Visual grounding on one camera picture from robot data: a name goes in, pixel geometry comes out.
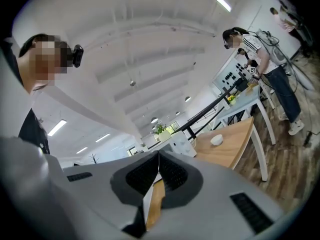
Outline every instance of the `short black hair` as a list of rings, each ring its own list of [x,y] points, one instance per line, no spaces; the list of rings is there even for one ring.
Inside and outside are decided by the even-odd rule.
[[[249,34],[248,31],[245,29],[235,26],[233,28],[227,29],[222,33],[222,38],[227,41],[231,35],[243,35],[243,34]]]
[[[65,42],[61,41],[60,37],[56,35],[48,35],[44,33],[35,34],[31,36],[21,47],[19,52],[19,58],[27,53],[30,48],[33,48],[33,41],[36,40],[38,42],[55,42],[54,46],[56,48],[61,48],[61,67],[63,68],[62,73],[67,72],[67,67],[73,66],[73,54],[70,46]]]
[[[271,12],[273,15],[275,15],[275,10],[276,10],[276,9],[273,8],[273,7],[270,8],[270,12]]]

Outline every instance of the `white bowl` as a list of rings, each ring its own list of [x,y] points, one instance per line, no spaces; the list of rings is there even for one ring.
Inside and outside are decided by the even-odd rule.
[[[222,137],[221,134],[218,134],[217,136],[214,136],[210,142],[212,145],[215,145],[215,146],[219,146],[222,142],[224,141],[224,138]]]

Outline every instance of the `white sneaker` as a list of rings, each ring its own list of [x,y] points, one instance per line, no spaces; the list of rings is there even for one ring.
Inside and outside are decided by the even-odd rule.
[[[280,121],[289,120],[289,118],[287,117],[286,113],[283,113],[283,114],[279,115],[278,118],[279,118]]]
[[[293,123],[290,124],[290,130],[289,134],[291,136],[296,135],[298,132],[300,132],[305,127],[305,124],[299,119]]]

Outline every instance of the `person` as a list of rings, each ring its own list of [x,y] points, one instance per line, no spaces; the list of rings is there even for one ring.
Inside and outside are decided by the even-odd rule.
[[[289,120],[290,130],[288,133],[293,136],[304,128],[304,123],[300,120],[299,114],[301,108],[297,97],[289,84],[289,79],[281,65],[276,65],[270,60],[270,54],[263,43],[255,35],[249,34],[245,29],[233,27],[222,33],[224,46],[228,48],[237,48],[241,44],[247,51],[257,55],[259,66],[256,74],[253,74],[250,83],[255,84],[259,81],[262,74],[267,78],[271,87],[283,107],[284,113],[278,118],[281,121]]]
[[[251,66],[251,67],[254,67],[254,68],[258,67],[257,61],[255,59],[250,59],[249,56],[248,56],[248,53],[244,49],[239,48],[238,49],[238,54],[244,55],[245,58],[247,59],[247,63],[244,66],[244,68],[248,68],[248,66]],[[275,90],[271,88],[270,94],[273,94],[274,92],[275,92]]]
[[[280,12],[278,12],[275,8],[271,7],[270,12],[273,14],[276,23],[283,28],[290,36],[297,39],[302,47],[302,53],[305,57],[309,57],[308,51],[309,47],[307,42],[302,38],[302,36],[297,31],[296,24],[292,23],[286,14],[284,13],[283,7],[280,8]]]
[[[57,36],[41,33],[30,37],[21,47],[18,58],[9,41],[2,40],[0,46],[13,74],[29,94],[45,88],[54,81],[55,74],[66,73],[67,67],[72,67],[72,50]],[[44,154],[50,154],[47,133],[32,109],[18,137],[40,147]]]
[[[285,12],[288,14],[297,15],[296,7],[289,0],[278,0]]]

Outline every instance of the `black cable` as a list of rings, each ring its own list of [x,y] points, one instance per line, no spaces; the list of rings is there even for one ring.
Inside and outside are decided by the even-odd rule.
[[[266,49],[266,51],[267,51],[267,53],[268,53],[269,55],[271,55],[271,54],[270,54],[270,52],[268,51],[268,49],[267,49],[267,47],[265,46],[265,44],[266,44],[267,46],[276,47],[276,48],[282,53],[282,55],[283,55],[283,57],[285,58],[285,60],[287,61],[287,63],[292,67],[292,65],[293,65],[292,61],[290,61],[290,60],[287,58],[287,56],[285,56],[285,54],[282,52],[282,50],[278,47],[278,44],[279,44],[279,42],[280,42],[278,38],[276,38],[275,36],[273,36],[273,35],[270,34],[270,37],[276,39],[277,42],[276,42],[275,44],[268,44],[268,43],[265,42],[260,36],[258,36],[255,32],[248,31],[248,33],[254,33],[254,36],[261,41],[261,43],[263,44],[264,48]],[[293,71],[293,74],[294,74],[294,77],[295,77],[295,90],[293,91],[293,94],[294,94],[294,93],[297,91],[297,89],[298,89],[298,77],[297,77],[297,75],[296,75],[296,72],[295,72],[294,70],[292,70],[292,71]],[[267,86],[269,86],[270,88],[274,89],[272,86],[270,86],[269,84],[267,84],[262,78],[261,78],[261,80],[264,82],[265,85],[267,85]],[[275,89],[274,89],[274,91],[275,91],[276,93],[278,93],[279,95],[284,96],[284,97],[290,97],[290,96],[292,95],[292,94],[291,94],[291,95],[285,95],[285,94],[280,93],[279,91],[277,91],[277,90],[275,90]]]
[[[265,44],[268,45],[268,46],[271,46],[271,47],[274,46],[274,47],[276,47],[276,48],[280,51],[280,53],[283,55],[283,57],[285,58],[285,60],[286,60],[286,61],[288,62],[288,64],[292,67],[292,71],[293,71],[293,74],[294,74],[294,77],[295,77],[295,90],[293,91],[293,93],[295,93],[295,92],[297,91],[297,89],[298,89],[298,77],[297,77],[297,74],[296,74],[295,70],[293,69],[293,66],[295,66],[296,68],[298,68],[298,69],[300,70],[300,72],[301,72],[302,74],[304,74],[304,76],[305,76],[306,78],[308,78],[308,76],[301,70],[301,68],[300,68],[299,66],[297,66],[295,63],[293,63],[291,60],[289,60],[289,59],[287,58],[287,56],[282,52],[282,50],[278,47],[278,44],[279,44],[279,42],[280,42],[278,38],[276,38],[275,36],[273,36],[273,35],[271,35],[271,34],[269,33],[269,36],[270,36],[271,38],[276,39],[277,42],[276,42],[275,44],[268,44],[268,43],[265,42],[262,38],[260,38],[255,32],[252,32],[252,31],[248,31],[248,32],[249,32],[249,33],[254,33],[254,36],[257,37],[257,38],[261,41],[261,43],[263,44],[264,48],[265,48],[266,51],[269,53],[269,55],[270,55],[270,52],[268,51],[268,49],[267,49],[267,47],[265,46]],[[267,84],[263,79],[262,79],[262,81],[263,81],[267,86],[269,86],[270,88],[273,88],[272,86],[270,86],[269,84]],[[307,136],[306,136],[306,138],[305,138],[305,140],[304,140],[304,143],[303,143],[303,146],[305,147],[305,146],[309,143],[312,134],[315,135],[315,136],[317,136],[318,134],[320,134],[320,131],[319,131],[318,133],[314,133],[314,132],[312,131],[312,130],[313,130],[313,124],[312,124],[312,120],[311,120],[311,112],[310,112],[309,102],[308,102],[308,99],[307,99],[306,90],[305,90],[305,88],[304,88],[303,85],[301,85],[301,86],[302,86],[302,89],[303,89],[305,101],[306,101],[307,106],[308,106],[309,121],[310,121],[310,125],[311,125],[311,130],[307,130],[307,131],[306,131],[306,132],[307,132]],[[282,94],[282,93],[279,93],[279,92],[276,91],[276,90],[274,90],[274,91],[277,92],[278,94],[282,95],[282,96],[285,96],[285,97],[289,97],[289,96],[290,96],[290,95],[284,95],[284,94]]]

